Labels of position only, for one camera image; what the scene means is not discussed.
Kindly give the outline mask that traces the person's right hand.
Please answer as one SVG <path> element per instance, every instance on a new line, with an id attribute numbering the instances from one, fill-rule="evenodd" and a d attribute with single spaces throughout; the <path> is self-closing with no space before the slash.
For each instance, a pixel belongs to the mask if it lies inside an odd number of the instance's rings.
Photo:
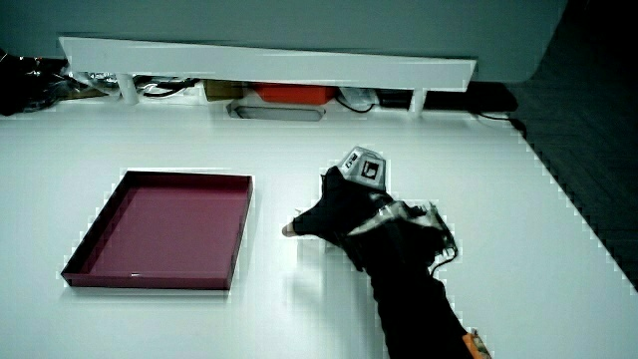
<path id="1" fill-rule="evenodd" d="M 378 153 L 353 148 L 321 176 L 321 196 L 282 228 L 288 237 L 318 236 L 334 245 L 375 216 L 394 199 L 386 188 L 386 160 Z"/>

